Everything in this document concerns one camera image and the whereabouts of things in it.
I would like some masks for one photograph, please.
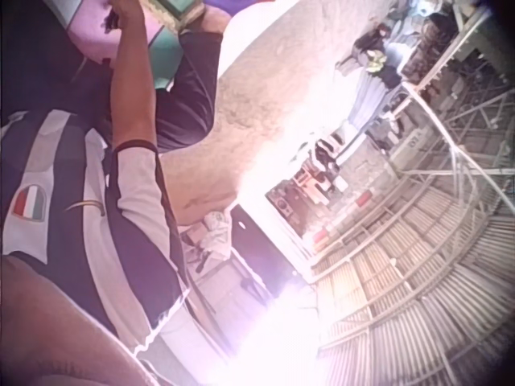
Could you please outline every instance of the concrete ceiling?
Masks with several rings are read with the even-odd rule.
[[[335,62],[390,4],[300,0],[243,51],[220,78],[208,138],[162,158],[180,224],[282,179],[303,136],[320,126]]]

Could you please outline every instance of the striped shirt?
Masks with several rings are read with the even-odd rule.
[[[58,285],[130,350],[183,303],[183,253],[155,146],[110,155],[101,135],[59,110],[2,127],[2,248]]]

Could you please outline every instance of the shield badge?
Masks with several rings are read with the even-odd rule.
[[[18,192],[12,212],[25,220],[44,221],[46,195],[42,187],[29,185]]]

